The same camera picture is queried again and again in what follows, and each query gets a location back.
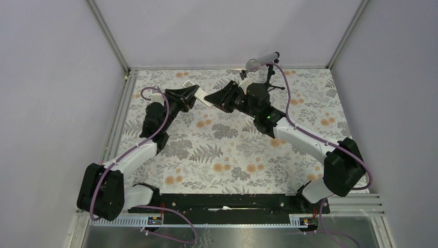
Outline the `white remote control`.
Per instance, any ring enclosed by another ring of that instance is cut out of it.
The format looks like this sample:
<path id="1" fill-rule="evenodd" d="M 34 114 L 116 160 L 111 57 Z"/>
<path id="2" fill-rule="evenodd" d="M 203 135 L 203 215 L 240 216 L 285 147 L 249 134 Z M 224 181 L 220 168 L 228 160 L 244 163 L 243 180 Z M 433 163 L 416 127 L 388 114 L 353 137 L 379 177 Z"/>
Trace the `white remote control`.
<path id="1" fill-rule="evenodd" d="M 187 80 L 185 83 L 182 84 L 183 88 L 188 88 L 191 86 L 196 86 L 196 84 L 194 84 L 193 82 L 191 82 L 190 80 Z M 208 94 L 202 89 L 202 88 L 198 88 L 194 94 L 195 98 L 201 102 L 202 104 L 204 104 L 205 106 L 207 106 L 208 108 L 213 107 L 213 104 L 207 100 L 205 100 L 205 96 L 207 96 Z"/>

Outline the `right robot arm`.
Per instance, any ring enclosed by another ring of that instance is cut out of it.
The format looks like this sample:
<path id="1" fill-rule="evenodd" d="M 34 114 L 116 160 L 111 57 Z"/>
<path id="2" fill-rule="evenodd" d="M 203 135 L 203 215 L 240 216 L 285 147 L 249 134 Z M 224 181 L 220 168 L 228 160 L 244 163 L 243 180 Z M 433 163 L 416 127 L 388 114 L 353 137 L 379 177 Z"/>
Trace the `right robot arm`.
<path id="1" fill-rule="evenodd" d="M 323 177 L 310 181 L 298 191 L 296 206 L 301 212 L 311 212 L 317 202 L 326 197 L 346 196 L 366 173 L 353 139 L 331 141 L 291 124 L 287 114 L 271 104 L 270 94 L 263 84 L 231 81 L 223 89 L 204 96 L 204 100 L 223 112 L 237 110 L 252 117 L 260 133 L 291 144 L 323 165 Z"/>

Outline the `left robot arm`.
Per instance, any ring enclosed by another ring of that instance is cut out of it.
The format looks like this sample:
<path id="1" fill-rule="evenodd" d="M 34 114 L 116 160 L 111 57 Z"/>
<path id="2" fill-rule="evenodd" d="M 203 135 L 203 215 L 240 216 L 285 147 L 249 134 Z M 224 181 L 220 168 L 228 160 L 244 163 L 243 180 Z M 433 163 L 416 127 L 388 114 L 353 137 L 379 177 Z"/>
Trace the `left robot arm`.
<path id="1" fill-rule="evenodd" d="M 198 85 L 159 90 L 145 109 L 142 132 L 134 145 L 103 164 L 86 167 L 76 205 L 89 213 L 90 219 L 112 221 L 122 211 L 141 205 L 147 212 L 160 207 L 160 199 L 149 186 L 125 186 L 125 180 L 146 161 L 158 155 L 169 139 L 167 129 L 180 112 L 188 112 L 196 101 Z"/>

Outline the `silver microphone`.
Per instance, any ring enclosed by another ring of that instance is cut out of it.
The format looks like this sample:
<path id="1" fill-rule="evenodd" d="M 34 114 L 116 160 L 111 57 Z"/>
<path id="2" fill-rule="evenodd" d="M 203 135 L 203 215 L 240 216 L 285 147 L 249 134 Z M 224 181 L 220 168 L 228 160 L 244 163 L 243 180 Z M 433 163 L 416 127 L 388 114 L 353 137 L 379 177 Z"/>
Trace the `silver microphone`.
<path id="1" fill-rule="evenodd" d="M 280 57 L 279 52 L 273 52 L 263 57 L 252 58 L 246 63 L 245 70 L 247 72 L 256 72 L 257 70 L 259 70 L 261 66 L 271 63 L 276 59 L 278 59 L 279 57 Z"/>

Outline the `floral table mat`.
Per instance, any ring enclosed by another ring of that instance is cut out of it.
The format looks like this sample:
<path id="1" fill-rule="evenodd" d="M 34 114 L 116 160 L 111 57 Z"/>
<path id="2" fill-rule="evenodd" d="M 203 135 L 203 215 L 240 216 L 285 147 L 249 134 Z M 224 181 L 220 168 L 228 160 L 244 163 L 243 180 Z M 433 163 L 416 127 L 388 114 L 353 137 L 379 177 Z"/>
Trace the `floral table mat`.
<path id="1" fill-rule="evenodd" d="M 327 138 L 342 140 L 350 130 L 327 69 L 275 73 L 271 103 L 291 119 Z M 162 193 L 294 193 L 323 177 L 323 166 L 285 141 L 257 131 L 238 111 L 227 114 L 196 102 L 167 130 L 169 140 L 153 159 L 125 181 L 147 183 Z"/>

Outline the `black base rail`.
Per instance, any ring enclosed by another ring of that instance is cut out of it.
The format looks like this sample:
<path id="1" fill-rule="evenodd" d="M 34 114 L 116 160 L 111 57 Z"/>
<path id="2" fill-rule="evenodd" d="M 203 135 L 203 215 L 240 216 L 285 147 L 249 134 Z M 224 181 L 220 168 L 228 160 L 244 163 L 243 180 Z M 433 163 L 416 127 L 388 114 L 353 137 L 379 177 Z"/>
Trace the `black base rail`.
<path id="1" fill-rule="evenodd" d="M 156 213 L 164 224 L 185 224 L 169 208 L 183 214 L 192 224 L 268 225 L 289 224 L 289 215 L 328 214 L 328 203 L 309 203 L 305 198 L 287 194 L 159 194 L 151 200 L 153 209 L 133 207 L 129 213 Z"/>

